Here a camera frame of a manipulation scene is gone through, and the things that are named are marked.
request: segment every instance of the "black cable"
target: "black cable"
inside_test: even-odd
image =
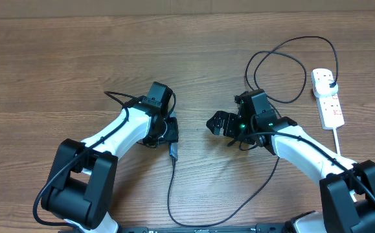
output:
[[[149,145],[147,145],[147,144],[143,144],[143,143],[140,143],[140,142],[136,142],[137,144],[140,144],[141,146],[145,146],[145,147],[147,147],[147,148],[150,148],[150,149],[155,149],[155,148],[157,148],[157,144],[156,145],[154,145],[154,146],[149,146]]]
[[[270,104],[270,106],[277,112],[277,114],[278,114],[278,117],[279,118],[282,118],[282,116],[280,115],[280,113],[279,113],[279,111],[278,111],[278,109],[273,105],[273,104],[271,104],[271,102],[269,102],[268,101],[268,103]]]
[[[253,150],[253,149],[257,148],[257,147],[258,147],[258,145],[254,145],[251,148],[243,149],[242,148],[242,142],[239,143],[239,150],[241,150],[241,151]]]
[[[254,127],[254,125],[253,125],[253,119],[255,119],[255,117],[256,117],[256,114],[253,114],[253,115],[251,116],[251,130],[252,130],[252,133],[256,133],[256,132],[255,132],[255,127]]]
[[[73,227],[73,228],[76,228],[76,225],[75,224],[72,224],[72,223],[54,223],[54,222],[48,222],[48,221],[44,221],[42,220],[39,215],[38,215],[38,206],[39,206],[39,202],[40,202],[40,199],[42,198],[42,195],[43,193],[46,191],[46,189],[56,180],[57,177],[59,177],[59,175],[63,172],[68,172],[73,166],[76,165],[76,163],[82,159],[89,150],[95,148],[97,145],[103,143],[105,140],[107,140],[110,136],[112,136],[114,133],[116,133],[120,128],[122,128],[124,126],[124,124],[128,121],[128,117],[129,117],[129,112],[128,112],[128,108],[125,106],[125,104],[123,102],[121,102],[121,100],[119,100],[118,98],[115,98],[112,94],[119,94],[119,95],[122,95],[122,96],[127,96],[127,97],[130,97],[132,98],[130,95],[126,95],[126,94],[122,94],[122,93],[114,93],[114,92],[111,92],[111,91],[105,91],[104,92],[106,95],[108,95],[109,97],[111,97],[113,100],[117,101],[120,105],[122,105],[122,108],[125,110],[126,112],[126,116],[124,118],[124,120],[121,122],[121,124],[119,124],[115,129],[113,129],[111,132],[109,132],[107,135],[101,137],[100,140],[98,140],[96,143],[90,145],[90,147],[86,148],[83,152],[79,153],[77,156],[75,156],[71,161],[69,161],[56,175],[54,175],[52,177],[52,179],[50,179],[50,181],[48,181],[45,186],[40,190],[38,196],[36,196],[36,199],[34,201],[34,204],[33,204],[33,217],[34,219],[42,224],[42,225],[46,225],[46,226],[57,226],[57,227],[62,227],[62,226],[67,226],[67,227]]]
[[[297,95],[297,97],[295,97],[294,99],[289,100],[289,101],[282,101],[282,100],[277,100],[277,99],[275,99],[275,98],[272,98],[272,97],[270,97],[268,94],[266,95],[268,98],[270,98],[270,99],[272,99],[272,100],[274,100],[274,101],[276,101],[276,102],[283,103],[283,104],[289,104],[289,103],[292,103],[292,102],[296,101],[296,100],[300,97],[300,95],[302,94],[302,92],[304,91],[304,88],[305,88],[305,85],[306,85],[306,69],[305,69],[305,66],[302,64],[301,61],[299,61],[297,58],[295,58],[295,57],[293,57],[293,56],[291,56],[291,55],[289,55],[289,54],[284,54],[284,53],[282,53],[282,52],[265,51],[265,50],[263,50],[263,51],[259,51],[259,52],[257,52],[256,54],[254,54],[254,55],[251,57],[251,59],[249,60],[249,62],[247,63],[247,65],[246,65],[246,70],[245,70],[245,80],[246,80],[247,85],[248,85],[252,90],[254,90],[253,87],[251,86],[251,84],[249,83],[248,78],[247,78],[247,70],[249,69],[249,66],[250,66],[250,64],[251,64],[251,62],[252,62],[252,60],[253,60],[253,58],[254,58],[256,55],[261,54],[261,53],[277,54],[277,55],[285,56],[285,57],[287,57],[287,58],[291,58],[292,60],[296,61],[296,62],[302,67],[302,69],[304,70],[304,83],[303,83],[302,88],[301,88],[299,94]],[[253,76],[255,77],[255,84],[256,84],[256,86],[258,87],[258,89],[260,89],[258,83],[256,82],[256,71],[258,70],[258,67],[255,69],[255,72],[254,72]]]
[[[173,103],[173,106],[172,108],[169,110],[169,112],[165,115],[164,119],[167,119],[174,111],[174,107],[176,106],[176,94],[173,93],[173,99],[174,99],[174,103]]]
[[[267,178],[267,180],[265,181],[265,183],[250,198],[248,198],[241,206],[239,206],[239,208],[236,209],[233,212],[233,214],[231,214],[229,217],[227,217],[224,220],[221,220],[221,221],[219,221],[217,223],[212,223],[212,224],[207,224],[207,225],[187,225],[187,224],[182,224],[182,223],[179,223],[178,221],[176,221],[173,218],[173,215],[172,215],[172,213],[170,211],[170,191],[171,191],[172,185],[173,185],[174,171],[176,170],[176,160],[173,158],[172,178],[170,180],[170,185],[168,186],[168,193],[167,193],[167,211],[168,211],[168,215],[170,216],[170,218],[173,220],[174,223],[176,223],[177,225],[182,226],[182,227],[200,227],[201,228],[201,227],[213,227],[213,226],[222,224],[222,223],[228,221],[229,219],[231,219],[236,213],[239,212],[239,210],[241,210],[248,202],[250,202],[252,200],[252,198],[254,198],[256,195],[258,195],[260,191],[262,191],[262,189],[268,184],[268,182],[271,180],[273,174],[275,173],[275,170],[277,169],[278,162],[279,162],[279,157],[278,157],[278,159],[277,159],[277,161],[275,163],[275,166],[273,167],[271,175]]]
[[[335,80],[334,80],[333,83],[330,84],[330,87],[334,87],[334,86],[336,85],[336,83],[337,83],[337,79],[338,79],[338,57],[337,57],[337,52],[335,51],[335,48],[334,48],[333,44],[331,43],[331,41],[329,41],[328,39],[326,39],[326,38],[324,38],[324,37],[320,37],[320,36],[301,36],[301,37],[297,37],[297,38],[292,38],[292,39],[289,39],[289,40],[287,40],[287,41],[281,43],[280,45],[276,46],[276,47],[275,47],[273,50],[271,50],[271,51],[260,51],[260,52],[257,52],[256,54],[254,54],[254,55],[252,56],[252,58],[249,60],[247,66],[246,66],[246,70],[245,70],[245,80],[246,80],[248,86],[249,86],[252,90],[254,90],[253,87],[251,87],[251,84],[249,83],[249,80],[248,80],[248,78],[247,78],[247,70],[248,70],[248,68],[249,68],[249,65],[251,64],[251,61],[253,60],[253,58],[254,58],[256,55],[258,55],[258,54],[260,54],[260,53],[267,53],[267,54],[265,55],[265,57],[262,58],[262,60],[259,62],[258,66],[256,67],[256,69],[255,69],[255,71],[254,71],[254,73],[253,73],[253,80],[255,81],[255,85],[256,85],[256,87],[257,87],[258,89],[260,89],[260,87],[259,87],[259,85],[258,85],[258,82],[256,81],[256,71],[258,70],[258,68],[260,67],[260,65],[262,64],[262,62],[263,62],[263,61],[264,61],[264,60],[265,60],[270,54],[278,54],[278,55],[282,55],[282,56],[285,56],[285,57],[288,57],[288,58],[293,59],[294,61],[298,62],[298,63],[302,66],[302,68],[304,69],[304,72],[305,72],[304,85],[303,85],[303,87],[302,87],[300,93],[297,95],[297,97],[295,97],[293,100],[290,100],[290,101],[277,100],[277,99],[275,99],[275,98],[269,96],[268,94],[267,94],[267,97],[270,98],[270,99],[272,99],[272,100],[274,100],[274,101],[276,101],[276,102],[280,102],[280,103],[283,103],[283,104],[289,104],[289,103],[292,103],[292,102],[296,101],[296,100],[300,97],[300,95],[302,94],[302,92],[304,91],[304,88],[305,88],[305,84],[306,84],[306,71],[305,71],[305,67],[302,65],[302,63],[301,63],[297,58],[294,58],[293,56],[290,56],[290,55],[288,55],[288,54],[278,53],[278,52],[275,52],[275,51],[276,51],[277,49],[279,49],[281,46],[283,46],[283,45],[284,45],[285,43],[287,43],[287,42],[290,42],[290,41],[293,41],[293,40],[296,40],[296,39],[303,39],[303,38],[319,38],[319,39],[323,39],[323,40],[325,40],[325,41],[331,46],[331,48],[332,48],[332,50],[333,50],[333,53],[334,53],[334,57],[335,57]]]

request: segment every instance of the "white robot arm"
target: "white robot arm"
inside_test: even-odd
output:
[[[47,188],[41,191],[42,208],[77,226],[79,232],[117,232],[119,225],[107,210],[118,160],[139,140],[144,145],[177,144],[174,108],[168,112],[172,94],[170,88],[154,82],[147,96],[125,103],[126,110],[99,133],[81,142],[63,141],[56,152]],[[72,161],[76,161],[73,167],[63,172]],[[91,177],[86,184],[71,178],[70,172]]]
[[[375,164],[356,163],[330,151],[288,117],[277,118],[264,90],[235,96],[238,114],[217,111],[207,121],[215,135],[265,147],[307,175],[321,191],[323,213],[301,215],[287,223],[292,233],[375,232]],[[354,193],[366,193],[356,201]]]

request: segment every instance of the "plug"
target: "plug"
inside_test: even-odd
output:
[[[311,72],[311,81],[312,90],[317,98],[330,96],[338,92],[338,84],[333,84],[334,77],[332,76],[332,72],[328,69],[314,69]]]
[[[168,145],[168,153],[171,158],[175,159],[176,161],[179,160],[179,155],[177,153],[177,143],[173,142]]]

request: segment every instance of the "cable clip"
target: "cable clip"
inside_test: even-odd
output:
[[[337,159],[336,158],[333,158],[332,160],[331,160],[331,166],[334,166],[335,164],[335,162],[337,162]]]

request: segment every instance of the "power strip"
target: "power strip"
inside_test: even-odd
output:
[[[330,87],[330,83],[334,81],[334,77],[328,69],[314,69],[311,72],[311,81],[315,99],[317,100],[321,125],[323,129],[332,129],[335,148],[337,154],[340,155],[337,128],[344,125],[344,117],[337,95],[338,84],[335,87]]]

